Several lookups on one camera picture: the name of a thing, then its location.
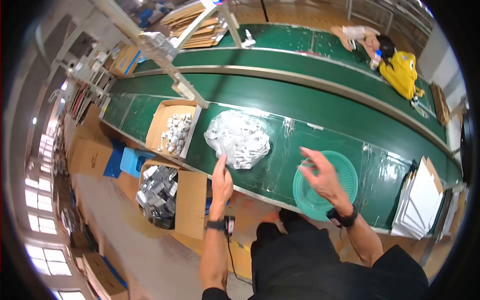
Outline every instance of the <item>black watch strap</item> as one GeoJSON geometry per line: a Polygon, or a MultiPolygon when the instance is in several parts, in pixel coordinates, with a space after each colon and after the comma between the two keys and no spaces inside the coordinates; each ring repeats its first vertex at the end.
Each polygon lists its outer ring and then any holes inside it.
{"type": "Polygon", "coordinates": [[[207,228],[216,229],[219,231],[225,230],[225,220],[207,221],[207,228]]]}
{"type": "Polygon", "coordinates": [[[343,217],[341,216],[336,209],[332,208],[328,213],[327,213],[327,218],[330,219],[330,221],[335,224],[337,227],[352,227],[353,223],[355,222],[355,219],[358,216],[358,210],[355,206],[353,206],[353,213],[351,216],[346,216],[343,217]]]}

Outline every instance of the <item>blue stool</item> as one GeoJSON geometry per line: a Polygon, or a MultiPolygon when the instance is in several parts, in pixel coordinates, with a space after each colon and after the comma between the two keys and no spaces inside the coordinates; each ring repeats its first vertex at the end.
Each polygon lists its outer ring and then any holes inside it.
{"type": "Polygon", "coordinates": [[[140,170],[147,159],[155,157],[155,153],[140,149],[125,147],[120,162],[120,170],[140,178],[140,170]]]}

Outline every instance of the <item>woman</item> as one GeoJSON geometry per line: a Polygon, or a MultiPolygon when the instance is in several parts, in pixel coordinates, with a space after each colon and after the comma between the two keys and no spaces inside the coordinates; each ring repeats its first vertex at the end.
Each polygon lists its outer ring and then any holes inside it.
{"type": "Polygon", "coordinates": [[[381,35],[380,32],[368,26],[334,26],[331,31],[348,51],[352,51],[349,41],[357,40],[371,59],[375,57],[377,50],[382,52],[384,61],[396,52],[395,44],[389,37],[381,35]]]}

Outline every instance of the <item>person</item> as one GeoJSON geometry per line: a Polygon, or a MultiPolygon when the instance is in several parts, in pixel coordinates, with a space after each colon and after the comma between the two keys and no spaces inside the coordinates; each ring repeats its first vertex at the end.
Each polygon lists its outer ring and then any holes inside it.
{"type": "Polygon", "coordinates": [[[378,30],[368,26],[334,26],[331,32],[336,35],[345,49],[352,51],[350,40],[358,41],[371,59],[375,57],[375,51],[382,52],[382,59],[387,61],[396,52],[395,44],[378,30]]]}
{"type": "MultiPolygon", "coordinates": [[[[340,261],[326,229],[318,229],[298,214],[279,212],[288,234],[273,223],[261,223],[251,247],[253,296],[258,299],[420,299],[428,288],[422,268],[398,245],[384,253],[370,228],[342,190],[335,168],[318,151],[300,148],[314,163],[299,167],[316,192],[343,218],[350,242],[364,265],[340,261]]],[[[233,192],[232,177],[222,156],[212,175],[213,202],[210,220],[222,220],[233,192]]],[[[200,262],[203,300],[228,300],[227,249],[223,231],[208,228],[200,262]]]]}

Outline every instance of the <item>black hair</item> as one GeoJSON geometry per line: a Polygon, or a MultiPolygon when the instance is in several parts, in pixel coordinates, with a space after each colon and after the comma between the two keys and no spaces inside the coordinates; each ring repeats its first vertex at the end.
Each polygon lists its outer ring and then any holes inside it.
{"type": "Polygon", "coordinates": [[[382,59],[385,63],[388,63],[388,59],[392,58],[395,54],[395,44],[392,40],[384,35],[377,36],[377,40],[380,43],[380,51],[382,52],[382,59]]]}

